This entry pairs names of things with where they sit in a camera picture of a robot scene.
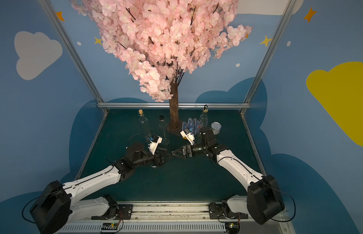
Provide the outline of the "clear bottle with black cap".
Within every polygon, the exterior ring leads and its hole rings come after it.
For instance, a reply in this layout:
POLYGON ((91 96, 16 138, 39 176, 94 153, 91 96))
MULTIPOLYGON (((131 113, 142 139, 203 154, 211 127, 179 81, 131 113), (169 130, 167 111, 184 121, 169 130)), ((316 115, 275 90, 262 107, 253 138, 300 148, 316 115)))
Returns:
POLYGON ((159 121, 160 121, 159 128, 160 128, 161 137, 162 137, 162 144, 167 146, 170 143, 168 125, 165 122, 165 118, 163 115, 159 116, 159 121))

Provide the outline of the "clear bottle with cork stopper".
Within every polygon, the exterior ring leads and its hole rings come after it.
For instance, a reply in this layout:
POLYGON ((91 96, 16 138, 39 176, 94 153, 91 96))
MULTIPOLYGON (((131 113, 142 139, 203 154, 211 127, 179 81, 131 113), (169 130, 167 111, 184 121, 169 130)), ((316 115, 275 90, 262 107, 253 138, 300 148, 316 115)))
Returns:
POLYGON ((145 117, 143 110, 139 109, 138 114, 139 114, 139 122, 140 122, 142 133, 144 135, 146 135, 147 137, 151 137, 152 134, 151 134, 150 127, 149 127, 149 121, 145 117))

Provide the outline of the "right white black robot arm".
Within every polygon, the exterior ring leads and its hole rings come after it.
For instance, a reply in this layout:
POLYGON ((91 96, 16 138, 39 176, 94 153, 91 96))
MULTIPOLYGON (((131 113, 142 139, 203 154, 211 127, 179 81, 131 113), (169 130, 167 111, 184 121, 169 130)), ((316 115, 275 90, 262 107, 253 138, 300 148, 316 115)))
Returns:
POLYGON ((232 196, 225 201, 232 213, 250 215, 262 225, 285 209, 276 179, 250 168, 223 144, 216 141, 212 130, 201 131, 202 139, 195 142, 195 137, 189 129, 180 132, 189 144, 183 145, 172 154, 180 158, 192 158, 205 155, 211 161, 227 170, 246 190, 247 196, 232 196))

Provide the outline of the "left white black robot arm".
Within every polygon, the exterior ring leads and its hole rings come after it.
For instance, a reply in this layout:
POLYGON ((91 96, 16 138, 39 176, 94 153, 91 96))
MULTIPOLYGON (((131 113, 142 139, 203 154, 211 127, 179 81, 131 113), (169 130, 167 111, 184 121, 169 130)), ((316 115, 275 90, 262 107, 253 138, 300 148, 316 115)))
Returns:
POLYGON ((172 154, 164 148, 152 146, 146 150, 141 143, 134 143, 126 153, 107 168, 84 178, 60 183, 49 183, 35 199, 30 214, 42 234, 54 234, 78 215, 75 205, 90 194, 107 186, 122 182, 132 176, 137 167, 163 166, 172 154))

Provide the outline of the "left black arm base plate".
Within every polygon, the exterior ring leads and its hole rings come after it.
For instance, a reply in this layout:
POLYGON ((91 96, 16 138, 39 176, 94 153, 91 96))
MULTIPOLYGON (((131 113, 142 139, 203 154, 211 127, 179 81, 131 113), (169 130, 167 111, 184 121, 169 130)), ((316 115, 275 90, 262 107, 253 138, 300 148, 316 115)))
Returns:
POLYGON ((92 216, 91 220, 130 220, 132 216, 132 204, 110 205, 101 216, 92 216))

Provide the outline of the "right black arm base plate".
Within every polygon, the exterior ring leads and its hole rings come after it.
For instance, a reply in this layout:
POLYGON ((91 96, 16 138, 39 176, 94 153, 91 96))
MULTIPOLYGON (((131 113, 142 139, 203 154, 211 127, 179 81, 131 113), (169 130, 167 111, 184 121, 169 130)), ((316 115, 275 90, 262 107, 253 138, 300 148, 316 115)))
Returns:
POLYGON ((210 203, 208 204, 210 219, 248 219, 249 215, 244 213, 232 212, 227 204, 210 203))

